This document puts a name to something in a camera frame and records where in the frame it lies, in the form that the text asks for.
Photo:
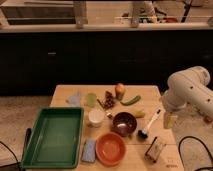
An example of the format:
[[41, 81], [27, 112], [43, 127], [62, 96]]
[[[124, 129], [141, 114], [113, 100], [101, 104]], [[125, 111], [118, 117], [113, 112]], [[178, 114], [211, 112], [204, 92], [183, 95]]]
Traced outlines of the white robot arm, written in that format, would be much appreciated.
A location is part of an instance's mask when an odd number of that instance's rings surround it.
[[173, 126], [177, 118], [175, 112], [185, 108], [188, 103], [213, 119], [213, 90], [207, 87], [209, 82], [210, 73], [202, 66], [190, 67], [168, 77], [168, 89], [161, 96], [165, 109], [165, 129]]

